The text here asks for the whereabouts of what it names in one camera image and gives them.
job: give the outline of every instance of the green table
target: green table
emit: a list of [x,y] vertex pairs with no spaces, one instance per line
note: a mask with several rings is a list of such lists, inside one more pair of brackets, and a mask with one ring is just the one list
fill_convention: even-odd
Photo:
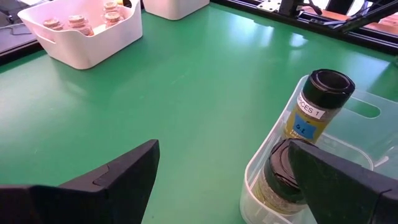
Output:
[[95,68],[45,52],[0,67],[0,184],[58,185],[156,138],[151,223],[244,223],[246,164],[298,80],[319,68],[398,101],[393,57],[216,4]]

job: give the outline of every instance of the white label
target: white label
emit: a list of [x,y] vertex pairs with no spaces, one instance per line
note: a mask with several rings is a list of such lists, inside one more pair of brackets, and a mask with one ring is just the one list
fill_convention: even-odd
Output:
[[307,103],[303,96],[302,93],[299,94],[299,96],[297,97],[297,104],[298,107],[304,111],[304,113],[310,115],[313,118],[316,119],[321,119],[321,117],[323,116],[323,114],[325,113],[322,110],[318,110],[315,107],[311,106],[309,103]]

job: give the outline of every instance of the black jar lid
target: black jar lid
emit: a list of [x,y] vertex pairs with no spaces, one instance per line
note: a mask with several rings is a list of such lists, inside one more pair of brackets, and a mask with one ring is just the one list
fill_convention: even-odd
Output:
[[264,175],[268,186],[278,196],[290,203],[306,204],[289,163],[289,143],[291,140],[279,141],[272,148],[264,166]]
[[341,108],[353,94],[354,82],[348,76],[329,69],[311,73],[303,87],[306,100],[325,109]]

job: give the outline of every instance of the clear plastic bin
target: clear plastic bin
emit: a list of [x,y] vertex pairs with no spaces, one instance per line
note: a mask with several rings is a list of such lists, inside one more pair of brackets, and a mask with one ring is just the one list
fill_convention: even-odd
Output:
[[[272,147],[280,140],[284,123],[307,77],[299,81],[281,116],[246,167],[240,209],[248,224],[316,223],[309,208],[295,215],[281,215],[266,207],[253,194],[259,172]],[[343,108],[321,135],[317,146],[369,170],[398,179],[398,103],[358,90],[351,98],[378,108],[379,115],[367,118]]]

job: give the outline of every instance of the spices label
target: spices label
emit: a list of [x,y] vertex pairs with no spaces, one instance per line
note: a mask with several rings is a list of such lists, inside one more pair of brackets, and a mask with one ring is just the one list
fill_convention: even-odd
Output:
[[316,126],[311,125],[309,122],[305,121],[299,114],[295,114],[293,130],[295,134],[299,136],[303,136],[306,139],[312,140],[314,139],[313,134],[317,129]]
[[311,106],[307,101],[304,100],[304,97],[302,96],[302,93],[299,94],[297,97],[297,104],[298,107],[307,115],[316,118],[316,119],[321,119],[323,114],[325,113],[322,110],[318,110],[315,107]]

